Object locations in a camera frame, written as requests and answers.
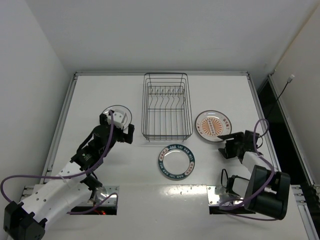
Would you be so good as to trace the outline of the orange sunburst white plate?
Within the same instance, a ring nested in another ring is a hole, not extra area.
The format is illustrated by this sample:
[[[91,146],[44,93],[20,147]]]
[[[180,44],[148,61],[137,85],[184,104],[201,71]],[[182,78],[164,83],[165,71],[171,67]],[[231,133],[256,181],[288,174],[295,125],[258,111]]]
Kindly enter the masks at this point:
[[[198,135],[209,142],[219,143],[223,140],[219,136],[232,133],[232,123],[222,112],[217,110],[205,110],[201,112],[194,122]]]

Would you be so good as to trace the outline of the green rimmed white plate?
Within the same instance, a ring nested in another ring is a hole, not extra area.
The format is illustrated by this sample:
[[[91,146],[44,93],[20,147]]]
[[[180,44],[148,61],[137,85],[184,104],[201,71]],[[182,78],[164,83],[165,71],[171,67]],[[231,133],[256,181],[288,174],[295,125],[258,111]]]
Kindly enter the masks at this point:
[[[172,181],[186,179],[195,168],[193,152],[182,144],[170,144],[158,156],[157,165],[164,177]]]

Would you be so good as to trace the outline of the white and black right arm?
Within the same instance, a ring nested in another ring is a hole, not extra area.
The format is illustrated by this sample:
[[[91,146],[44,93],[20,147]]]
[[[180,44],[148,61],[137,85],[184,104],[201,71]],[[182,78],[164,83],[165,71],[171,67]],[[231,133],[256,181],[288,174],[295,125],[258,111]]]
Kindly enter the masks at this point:
[[[221,171],[221,180],[225,193],[230,197],[221,204],[224,211],[239,206],[253,213],[258,213],[273,220],[283,220],[287,214],[291,177],[289,174],[276,171],[261,152],[258,151],[259,133],[246,130],[226,135],[219,135],[225,146],[219,152],[225,159],[237,158],[247,168],[250,178],[238,175],[228,176]]]

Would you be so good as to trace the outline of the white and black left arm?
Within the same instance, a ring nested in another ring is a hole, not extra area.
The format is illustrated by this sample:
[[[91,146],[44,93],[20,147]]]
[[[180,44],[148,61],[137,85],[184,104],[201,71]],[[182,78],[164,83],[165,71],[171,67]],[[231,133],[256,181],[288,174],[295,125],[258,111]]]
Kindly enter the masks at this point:
[[[103,190],[94,171],[115,143],[133,142],[135,127],[127,113],[110,109],[99,116],[99,125],[80,144],[76,154],[55,176],[19,203],[4,209],[3,229],[13,240],[40,240],[49,227],[82,202]]]

